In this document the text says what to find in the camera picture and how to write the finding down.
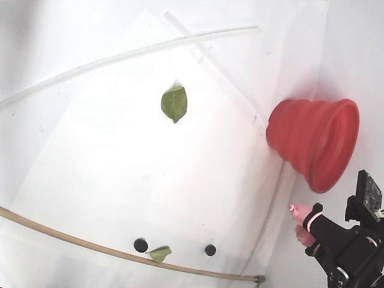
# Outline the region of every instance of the white enclosure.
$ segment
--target white enclosure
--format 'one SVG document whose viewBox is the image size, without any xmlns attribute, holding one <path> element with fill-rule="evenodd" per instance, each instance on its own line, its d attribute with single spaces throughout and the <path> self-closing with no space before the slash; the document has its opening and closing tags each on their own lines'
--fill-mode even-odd
<svg viewBox="0 0 384 288">
<path fill-rule="evenodd" d="M 149 250 L 169 245 L 166 263 L 265 275 L 261 287 L 326 287 L 286 208 L 291 194 L 322 202 L 342 223 L 357 171 L 383 179 L 383 8 L 378 0 L 0 0 L 0 100 L 26 95 L 0 107 L 0 206 L 138 256 L 149 257 L 134 249 L 137 238 Z M 175 85 L 188 97 L 177 124 L 160 106 Z M 268 116 L 286 98 L 342 97 L 360 108 L 358 144 L 339 183 L 316 195 L 267 145 Z M 129 262 L 0 218 L 0 287 L 254 286 Z"/>
</svg>

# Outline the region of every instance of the white floor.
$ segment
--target white floor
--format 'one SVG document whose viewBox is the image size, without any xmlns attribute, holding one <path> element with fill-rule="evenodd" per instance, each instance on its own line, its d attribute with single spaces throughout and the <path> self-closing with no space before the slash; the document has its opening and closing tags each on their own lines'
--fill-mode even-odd
<svg viewBox="0 0 384 288">
<path fill-rule="evenodd" d="M 59 83 L 0 110 L 0 205 L 85 240 L 167 263 L 264 274 L 295 172 L 265 141 L 287 97 L 311 98 L 326 1 L 3 1 L 1 99 L 117 53 L 199 34 L 254 34 L 151 53 Z M 187 114 L 162 113 L 185 87 Z M 214 257 L 204 254 L 214 244 Z M 253 287 L 131 263 L 0 220 L 2 287 Z"/>
</svg>

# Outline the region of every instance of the cable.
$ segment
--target cable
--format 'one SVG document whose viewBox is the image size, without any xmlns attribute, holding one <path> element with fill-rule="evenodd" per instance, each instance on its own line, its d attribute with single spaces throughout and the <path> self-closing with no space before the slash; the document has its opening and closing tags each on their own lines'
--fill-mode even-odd
<svg viewBox="0 0 384 288">
<path fill-rule="evenodd" d="M 135 256 L 132 254 L 128 254 L 122 251 L 114 250 L 111 248 L 107 248 L 104 246 L 97 245 L 95 243 L 91 243 L 73 236 L 70 236 L 68 234 L 64 234 L 62 232 L 59 232 L 57 230 L 53 230 L 49 227 L 43 226 L 41 224 L 38 224 L 36 222 L 33 222 L 25 217 L 22 217 L 20 215 L 17 215 L 16 213 L 9 211 L 3 207 L 0 206 L 0 216 L 11 220 L 15 223 L 18 223 L 20 225 L 23 225 L 27 228 L 30 228 L 32 230 L 38 231 L 40 233 L 49 235 L 51 237 L 55 237 L 57 239 L 63 240 L 65 242 L 72 243 L 74 245 L 78 245 L 87 249 L 91 249 L 97 252 L 101 252 L 104 254 L 108 254 L 111 256 L 123 258 L 129 261 L 139 262 L 142 264 L 147 264 L 151 266 L 156 266 L 164 269 L 169 269 L 173 271 L 179 271 L 189 274 L 197 274 L 197 275 L 204 275 L 209 277 L 215 277 L 215 278 L 222 278 L 222 279 L 230 279 L 230 280 L 242 280 L 242 281 L 253 281 L 253 282 L 259 282 L 260 278 L 258 276 L 241 276 L 241 275 L 234 275 L 234 274 L 222 274 L 222 273 L 215 273 L 210 271 L 204 271 L 204 270 L 197 270 L 197 269 L 191 269 L 186 267 L 181 267 L 178 265 L 172 265 L 167 263 L 157 263 L 153 260 Z"/>
<path fill-rule="evenodd" d="M 234 37 L 237 35 L 253 33 L 256 30 L 258 30 L 258 27 L 254 26 L 254 27 L 248 27 L 248 28 L 238 28 L 238 29 L 231 29 L 231 30 L 225 30 L 225 31 L 217 31 L 217 32 L 201 34 L 193 37 L 185 37 L 185 38 L 165 41 L 165 42 L 153 44 L 150 46 L 142 47 L 139 49 L 134 49 L 128 52 L 120 53 L 117 55 L 113 55 L 110 57 L 102 58 L 94 62 L 90 62 L 85 65 L 63 72 L 55 77 L 46 79 L 21 92 L 15 93 L 12 96 L 9 96 L 8 98 L 0 101 L 0 108 L 10 105 L 34 93 L 40 92 L 49 87 L 52 87 L 64 81 L 70 80 L 79 75 L 83 75 L 85 73 L 94 71 L 101 67 L 106 67 L 115 63 L 119 63 L 128 59 L 136 58 L 136 57 L 147 55 L 150 53 L 155 53 L 155 52 L 159 52 L 159 51 L 163 51 L 171 48 L 176 48 L 179 46 L 193 44 L 195 42 L 209 41 L 209 40 L 225 38 L 225 37 Z"/>
</svg>

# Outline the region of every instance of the circuit board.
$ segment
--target circuit board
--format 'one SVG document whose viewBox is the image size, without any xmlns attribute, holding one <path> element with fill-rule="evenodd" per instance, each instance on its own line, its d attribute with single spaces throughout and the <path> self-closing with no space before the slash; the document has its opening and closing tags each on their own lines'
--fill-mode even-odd
<svg viewBox="0 0 384 288">
<path fill-rule="evenodd" d="M 379 222 L 375 212 L 381 210 L 382 192 L 373 178 L 364 170 L 359 172 L 356 197 L 358 202 L 363 204 L 365 210 Z"/>
</svg>

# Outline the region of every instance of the black mount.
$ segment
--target black mount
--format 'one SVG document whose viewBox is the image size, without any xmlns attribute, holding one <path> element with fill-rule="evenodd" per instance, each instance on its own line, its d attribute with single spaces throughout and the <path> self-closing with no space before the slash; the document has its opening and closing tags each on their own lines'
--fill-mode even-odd
<svg viewBox="0 0 384 288">
<path fill-rule="evenodd" d="M 323 215 L 315 218 L 310 233 L 316 242 L 305 249 L 315 257 L 328 276 L 329 288 L 384 288 L 384 220 L 380 220 L 382 193 L 372 177 L 359 172 L 356 196 L 347 201 L 346 221 L 356 220 L 360 226 L 345 229 Z M 322 205 L 317 203 L 303 223 Z"/>
</svg>

